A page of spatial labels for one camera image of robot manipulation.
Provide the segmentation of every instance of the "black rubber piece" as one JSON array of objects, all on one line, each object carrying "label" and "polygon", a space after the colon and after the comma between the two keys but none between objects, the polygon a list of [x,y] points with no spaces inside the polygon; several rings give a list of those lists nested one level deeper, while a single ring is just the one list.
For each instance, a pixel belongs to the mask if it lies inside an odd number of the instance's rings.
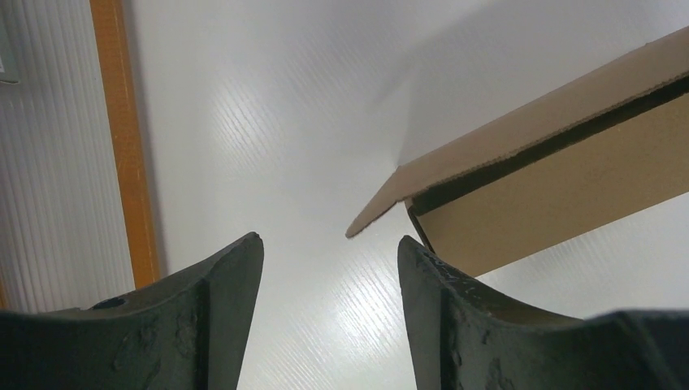
[{"label": "black rubber piece", "polygon": [[236,388],[262,267],[251,233],[90,310],[0,312],[0,389]]},{"label": "black rubber piece", "polygon": [[579,320],[516,301],[405,237],[400,285],[417,388],[689,388],[689,313]]}]

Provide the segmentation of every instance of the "cardboard box flap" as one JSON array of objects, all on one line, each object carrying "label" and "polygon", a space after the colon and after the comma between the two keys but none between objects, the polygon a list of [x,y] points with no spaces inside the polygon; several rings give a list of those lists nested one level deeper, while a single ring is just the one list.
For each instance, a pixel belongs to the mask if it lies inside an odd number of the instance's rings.
[{"label": "cardboard box flap", "polygon": [[346,232],[356,236],[396,203],[509,158],[689,74],[689,27],[637,50],[401,167]]}]

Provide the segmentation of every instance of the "wooden strip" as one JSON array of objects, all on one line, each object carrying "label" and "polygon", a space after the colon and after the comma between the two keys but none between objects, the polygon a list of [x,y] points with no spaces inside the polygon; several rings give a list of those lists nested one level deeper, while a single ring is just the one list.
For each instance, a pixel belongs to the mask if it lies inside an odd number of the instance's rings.
[{"label": "wooden strip", "polygon": [[160,279],[121,0],[90,0],[134,284]]},{"label": "wooden strip", "polygon": [[5,285],[2,284],[2,275],[0,275],[0,310],[7,309],[7,300],[5,299]]}]

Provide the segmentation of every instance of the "open cardboard box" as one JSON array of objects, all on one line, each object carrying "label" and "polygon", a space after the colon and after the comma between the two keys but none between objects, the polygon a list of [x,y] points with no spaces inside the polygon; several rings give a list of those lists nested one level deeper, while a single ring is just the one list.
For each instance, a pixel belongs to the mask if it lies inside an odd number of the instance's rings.
[{"label": "open cardboard box", "polygon": [[398,167],[346,235],[405,202],[477,276],[688,191],[684,28]]}]

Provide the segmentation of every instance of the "hole in black plastic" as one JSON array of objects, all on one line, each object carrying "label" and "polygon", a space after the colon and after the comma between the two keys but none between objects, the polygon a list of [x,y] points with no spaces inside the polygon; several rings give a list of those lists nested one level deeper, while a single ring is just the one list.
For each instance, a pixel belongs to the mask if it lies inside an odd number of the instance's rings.
[{"label": "hole in black plastic", "polygon": [[121,306],[127,303],[124,299],[120,297],[114,297],[110,299],[106,299],[103,302],[97,303],[94,307],[91,308],[91,310],[100,310],[100,309],[112,309],[113,307]]}]

